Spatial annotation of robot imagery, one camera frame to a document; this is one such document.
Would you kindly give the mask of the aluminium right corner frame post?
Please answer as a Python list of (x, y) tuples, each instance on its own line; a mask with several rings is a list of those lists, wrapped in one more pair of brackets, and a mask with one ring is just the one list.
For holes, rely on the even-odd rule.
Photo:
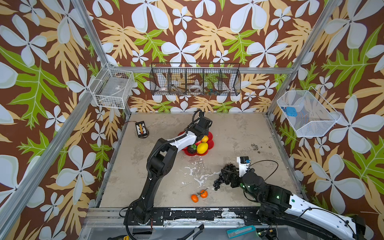
[(272, 100), (271, 105), (268, 108), (268, 111), (266, 113), (267, 117), (273, 114), (277, 106), (278, 99), (285, 93), (291, 81), (295, 79), (296, 74), (298, 74), (299, 72), (300, 66), (303, 65), (306, 55), (311, 51), (312, 47), (316, 43), (317, 38), (320, 36), (320, 33), (325, 28), (325, 25), (328, 23), (329, 19), (331, 18), (333, 12), (335, 11), (335, 8), (337, 8), (341, 3), (342, 1), (328, 1), (327, 5), (321, 12), (318, 20), (316, 21), (313, 29), (311, 30), (308, 39), (305, 41), (296, 61), (293, 63), (290, 69), (290, 72), (287, 73), (287, 77), (283, 81), (274, 99)]

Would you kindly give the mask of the teal box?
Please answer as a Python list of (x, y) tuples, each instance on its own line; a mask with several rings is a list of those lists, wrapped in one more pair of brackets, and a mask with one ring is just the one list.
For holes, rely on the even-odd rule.
[(260, 240), (260, 235), (256, 232), (254, 226), (244, 226), (226, 231), (230, 240), (238, 238), (239, 240)]

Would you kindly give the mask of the orange mandarin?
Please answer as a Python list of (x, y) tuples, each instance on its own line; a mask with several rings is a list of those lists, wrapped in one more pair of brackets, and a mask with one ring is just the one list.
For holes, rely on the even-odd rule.
[(202, 190), (202, 191), (200, 192), (200, 197), (201, 197), (201, 198), (207, 198), (207, 197), (208, 197), (208, 192), (207, 192), (207, 190)]
[(197, 203), (199, 201), (199, 197), (197, 195), (191, 195), (191, 200), (194, 202), (194, 203)]

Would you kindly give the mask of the small orange-yellow fruit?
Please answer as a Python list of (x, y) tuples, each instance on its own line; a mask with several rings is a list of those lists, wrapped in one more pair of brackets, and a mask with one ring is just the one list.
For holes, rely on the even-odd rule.
[(201, 140), (201, 142), (206, 143), (209, 140), (208, 136), (204, 136)]

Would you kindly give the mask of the white mesh basket right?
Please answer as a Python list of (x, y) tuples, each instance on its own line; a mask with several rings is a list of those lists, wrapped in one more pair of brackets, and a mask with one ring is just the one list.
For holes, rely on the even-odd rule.
[[(342, 117), (313, 87), (286, 91), (277, 104), (299, 138), (324, 137)], [(298, 116), (288, 117), (285, 107), (294, 107)]]

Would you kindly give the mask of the aluminium corner frame post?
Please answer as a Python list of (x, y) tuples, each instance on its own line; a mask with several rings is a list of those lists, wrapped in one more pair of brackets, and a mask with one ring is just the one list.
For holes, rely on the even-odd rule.
[(335, 8), (337, 8), (341, 3), (342, 1), (328, 1), (327, 5), (321, 12), (318, 20), (316, 21), (313, 29), (311, 30), (308, 39), (305, 41), (296, 61), (293, 63), (290, 69), (290, 72), (287, 73), (287, 77), (283, 81), (274, 99), (272, 100), (271, 105), (268, 108), (268, 111), (266, 113), (267, 117), (273, 114), (277, 106), (278, 99), (285, 93), (291, 81), (295, 79), (296, 74), (298, 74), (299, 72), (300, 66), (303, 65), (306, 55), (311, 51), (312, 47), (316, 43), (317, 38), (320, 36), (320, 33), (325, 28), (325, 25), (328, 23), (329, 19), (331, 18), (333, 12), (335, 11)]
[[(75, 10), (78, 12), (81, 22), (83, 23), (87, 36), (89, 38), (90, 43), (92, 44), (95, 52), (96, 58), (99, 59), (99, 62), (101, 64), (101, 68), (105, 64), (110, 64), (110, 61), (107, 58), (107, 53), (104, 50), (102, 43), (100, 41), (100, 38), (97, 35), (97, 31), (92, 23), (92, 21), (89, 18), (89, 14), (87, 12), (86, 6), (83, 1), (71, 1), (71, 3), (74, 5)], [(129, 118), (132, 114), (130, 111), (130, 108), (127, 104), (127, 107), (123, 109), (127, 117)]]

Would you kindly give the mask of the black charger board with connectors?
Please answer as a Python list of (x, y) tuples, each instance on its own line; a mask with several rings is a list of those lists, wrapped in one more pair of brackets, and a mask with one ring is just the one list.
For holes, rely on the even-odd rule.
[(137, 135), (139, 139), (145, 139), (149, 136), (149, 131), (144, 121), (135, 123)]

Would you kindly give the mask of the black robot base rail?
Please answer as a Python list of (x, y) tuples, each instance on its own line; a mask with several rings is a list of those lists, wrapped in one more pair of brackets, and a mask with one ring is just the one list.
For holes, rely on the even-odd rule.
[(124, 215), (125, 226), (164, 226), (168, 222), (187, 220), (191, 222), (214, 222), (221, 219), (238, 219), (246, 225), (260, 225), (257, 216), (259, 207), (228, 208), (152, 208), (145, 214), (145, 220), (139, 221), (132, 207)]

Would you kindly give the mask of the black fake grape bunch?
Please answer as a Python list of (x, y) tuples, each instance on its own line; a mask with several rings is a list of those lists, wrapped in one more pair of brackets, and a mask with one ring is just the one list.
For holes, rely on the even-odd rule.
[(225, 165), (224, 168), (221, 169), (219, 177), (214, 181), (214, 190), (217, 191), (218, 189), (220, 189), (222, 184), (226, 184), (234, 188), (236, 185), (237, 176), (237, 168), (234, 164)]

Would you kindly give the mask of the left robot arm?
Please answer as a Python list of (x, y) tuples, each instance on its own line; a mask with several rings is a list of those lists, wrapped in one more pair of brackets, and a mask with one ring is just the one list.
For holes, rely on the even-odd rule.
[(148, 174), (142, 193), (127, 207), (126, 219), (132, 216), (133, 221), (139, 224), (146, 224), (149, 221), (162, 178), (173, 168), (177, 154), (207, 136), (212, 123), (213, 121), (198, 109), (182, 135), (169, 140), (158, 139), (147, 159)]

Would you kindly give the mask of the blue object in basket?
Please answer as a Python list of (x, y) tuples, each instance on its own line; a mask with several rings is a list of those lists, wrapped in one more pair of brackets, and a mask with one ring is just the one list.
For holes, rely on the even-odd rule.
[(294, 107), (285, 107), (284, 112), (286, 113), (286, 115), (288, 117), (294, 117), (295, 118), (298, 116), (298, 112)]

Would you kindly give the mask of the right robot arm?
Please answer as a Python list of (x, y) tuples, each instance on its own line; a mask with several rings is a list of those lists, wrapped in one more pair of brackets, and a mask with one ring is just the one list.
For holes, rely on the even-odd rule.
[(323, 240), (363, 240), (366, 223), (358, 215), (342, 216), (316, 206), (289, 190), (267, 184), (254, 169), (241, 175), (238, 168), (221, 170), (219, 184), (240, 188), (245, 197), (259, 203), (256, 219), (267, 225), (286, 225)]

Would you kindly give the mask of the red flower-shaped fruit bowl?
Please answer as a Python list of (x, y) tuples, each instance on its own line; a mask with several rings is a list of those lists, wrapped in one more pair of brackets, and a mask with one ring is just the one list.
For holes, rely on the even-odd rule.
[[(182, 149), (182, 152), (184, 152), (187, 156), (190, 156), (190, 157), (193, 157), (193, 156), (200, 156), (200, 157), (205, 156), (205, 155), (209, 152), (209, 150), (211, 150), (211, 149), (214, 147), (214, 145), (215, 145), (214, 140), (213, 140), (214, 136), (213, 136), (213, 134), (212, 134), (211, 132), (209, 132), (208, 137), (209, 137), (209, 140), (207, 141), (207, 143), (208, 143), (208, 145), (209, 145), (209, 148), (208, 148), (208, 150), (207, 150), (207, 152), (206, 152), (205, 154), (203, 154), (203, 155), (199, 155), (199, 154), (197, 154), (197, 153), (194, 154), (194, 155), (189, 154), (188, 151), (187, 151), (187, 148), (188, 148), (188, 146), (190, 146), (190, 145), (188, 145), (187, 147), (185, 147), (184, 149)], [(194, 143), (193, 145), (196, 145), (196, 146), (197, 146), (197, 145), (199, 145), (200, 143), (201, 143), (201, 141), (198, 141), (198, 142)]]

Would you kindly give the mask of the yellow fake lemon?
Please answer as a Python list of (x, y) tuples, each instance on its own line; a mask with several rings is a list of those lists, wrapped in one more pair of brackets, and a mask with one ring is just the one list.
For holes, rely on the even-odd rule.
[(197, 145), (197, 154), (203, 155), (207, 152), (209, 148), (209, 145), (207, 142), (201, 142), (199, 145)]

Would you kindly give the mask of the dark purple passion fruit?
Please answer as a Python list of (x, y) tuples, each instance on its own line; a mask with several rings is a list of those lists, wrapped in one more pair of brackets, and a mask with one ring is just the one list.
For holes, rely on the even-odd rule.
[(190, 146), (188, 146), (187, 151), (189, 154), (194, 155), (197, 153), (197, 146), (196, 145), (190, 145)]

